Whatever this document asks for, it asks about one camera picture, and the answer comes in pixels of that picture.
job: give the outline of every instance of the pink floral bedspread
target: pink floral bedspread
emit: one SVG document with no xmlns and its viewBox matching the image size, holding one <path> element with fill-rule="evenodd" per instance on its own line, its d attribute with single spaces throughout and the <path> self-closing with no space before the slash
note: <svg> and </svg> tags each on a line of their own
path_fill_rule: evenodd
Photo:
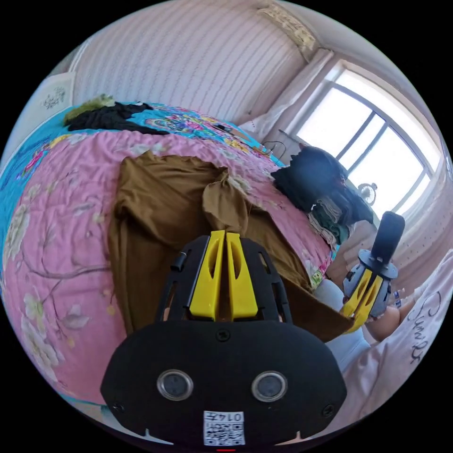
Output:
<svg viewBox="0 0 453 453">
<path fill-rule="evenodd" d="M 269 159 L 175 134 L 103 131 L 54 141 L 16 206 L 3 253 L 3 299 L 11 324 L 60 393 L 103 404 L 99 388 L 126 334 L 113 295 L 107 228 L 119 164 L 147 150 L 228 167 L 231 183 L 267 210 L 304 263 L 313 286 L 329 248 L 307 216 L 277 191 Z"/>
</svg>

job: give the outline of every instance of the white pants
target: white pants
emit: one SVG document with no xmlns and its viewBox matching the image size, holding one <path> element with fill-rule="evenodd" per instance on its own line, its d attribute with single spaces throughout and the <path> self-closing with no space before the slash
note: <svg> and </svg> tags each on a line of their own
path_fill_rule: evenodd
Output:
<svg viewBox="0 0 453 453">
<path fill-rule="evenodd" d="M 342 290 L 332 281 L 323 280 L 313 295 L 322 303 L 328 305 L 335 311 L 340 311 L 343 307 L 344 294 Z M 353 362 L 364 350 L 370 347 L 363 336 L 362 329 L 358 329 L 350 334 L 340 335 L 326 343 L 332 351 L 341 372 L 344 372 L 351 362 Z"/>
</svg>

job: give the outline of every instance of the window frame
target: window frame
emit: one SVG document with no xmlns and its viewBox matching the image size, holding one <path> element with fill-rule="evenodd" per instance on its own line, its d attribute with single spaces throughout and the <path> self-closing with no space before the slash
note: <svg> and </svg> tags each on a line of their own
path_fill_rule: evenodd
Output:
<svg viewBox="0 0 453 453">
<path fill-rule="evenodd" d="M 361 125 L 361 127 L 358 129 L 358 131 L 354 134 L 354 136 L 351 138 L 351 140 L 346 144 L 346 146 L 340 151 L 340 153 L 336 156 L 336 159 L 340 159 L 348 150 L 349 148 L 353 145 L 353 143 L 360 137 L 362 132 L 365 130 L 367 125 L 370 123 L 370 121 L 373 119 L 375 115 L 380 116 L 384 120 L 384 124 L 382 125 L 381 129 L 377 133 L 376 137 L 371 141 L 371 143 L 368 145 L 368 147 L 364 150 L 364 152 L 357 158 L 357 160 L 353 163 L 353 165 L 348 169 L 348 173 L 352 172 L 362 161 L 364 158 L 366 158 L 367 154 L 373 149 L 373 147 L 376 145 L 376 143 L 379 141 L 379 138 L 382 136 L 382 134 L 385 132 L 387 128 L 391 128 L 397 136 L 401 138 L 401 140 L 407 145 L 407 147 L 412 151 L 413 155 L 415 158 L 419 161 L 419 163 L 422 166 L 422 172 L 420 173 L 419 177 L 415 181 L 415 183 L 412 185 L 410 190 L 406 193 L 406 195 L 391 209 L 392 212 L 398 211 L 405 203 L 406 201 L 410 198 L 410 196 L 415 192 L 421 181 L 423 180 L 424 176 L 427 175 L 430 179 L 430 182 L 433 180 L 433 177 L 435 175 L 434 169 L 431 167 L 430 163 L 428 160 L 425 158 L 423 152 L 420 150 L 420 148 L 416 145 L 416 143 L 409 137 L 409 135 L 397 124 L 388 114 L 384 113 L 379 107 L 374 105 L 372 102 L 369 100 L 365 99 L 364 97 L 360 96 L 359 94 L 353 92 L 349 88 L 346 88 L 342 85 L 339 85 L 336 83 L 336 80 L 338 77 L 344 72 L 344 71 L 350 71 L 353 73 L 356 73 L 357 75 L 367 78 L 370 80 L 368 77 L 366 77 L 364 74 L 361 74 L 359 71 L 354 70 L 353 68 L 349 68 L 347 65 L 342 64 L 341 68 L 336 70 L 335 77 L 333 77 L 331 80 L 326 80 L 325 85 L 322 87 L 322 89 L 319 91 L 318 95 L 316 98 L 313 100 L 313 102 L 306 108 L 302 116 L 298 121 L 295 122 L 294 126 L 291 128 L 291 137 L 301 143 L 304 143 L 308 145 L 309 143 L 306 143 L 303 139 L 301 139 L 297 134 L 305 124 L 305 122 L 310 118 L 310 116 L 313 114 L 313 112 L 316 110 L 316 108 L 320 105 L 320 103 L 325 99 L 327 94 L 332 90 L 336 89 L 353 99 L 357 100 L 358 102 L 362 103 L 366 107 L 368 107 L 371 110 L 370 115 L 368 118 L 364 121 L 364 123 Z M 379 86 L 374 80 L 370 80 L 373 84 L 376 86 Z M 401 103 L 400 99 L 396 98 L 393 94 L 389 93 L 397 102 L 399 102 L 403 107 L 407 108 L 403 103 Z"/>
</svg>

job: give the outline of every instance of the camera lens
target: camera lens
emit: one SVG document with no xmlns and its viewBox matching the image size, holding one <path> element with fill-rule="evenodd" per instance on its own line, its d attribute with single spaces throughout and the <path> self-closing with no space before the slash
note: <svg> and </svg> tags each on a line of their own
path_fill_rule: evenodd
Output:
<svg viewBox="0 0 453 453">
<path fill-rule="evenodd" d="M 252 394 L 264 403 L 271 403 L 286 393 L 286 378 L 276 371 L 265 371 L 259 374 L 252 383 Z"/>
<path fill-rule="evenodd" d="M 159 393 L 171 401 L 187 399 L 193 390 L 193 382 L 183 371 L 169 369 L 164 371 L 157 380 Z"/>
</svg>

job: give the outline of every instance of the yellow plastic part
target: yellow plastic part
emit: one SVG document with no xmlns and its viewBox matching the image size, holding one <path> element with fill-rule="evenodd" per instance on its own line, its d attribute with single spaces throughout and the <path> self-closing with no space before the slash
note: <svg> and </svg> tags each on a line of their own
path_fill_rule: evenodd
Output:
<svg viewBox="0 0 453 453">
<path fill-rule="evenodd" d="M 197 318 L 217 319 L 225 231 L 212 231 L 190 304 Z"/>
<path fill-rule="evenodd" d="M 374 282 L 367 291 L 372 275 L 373 274 L 369 269 L 365 270 L 351 298 L 341 309 L 341 314 L 354 320 L 354 325 L 345 332 L 346 334 L 355 332 L 362 327 L 368 319 L 369 312 L 373 308 L 374 301 L 381 288 L 383 279 L 382 277 L 376 276 Z"/>
<path fill-rule="evenodd" d="M 254 318 L 258 313 L 258 305 L 238 234 L 226 234 L 226 253 L 232 320 Z"/>
</svg>

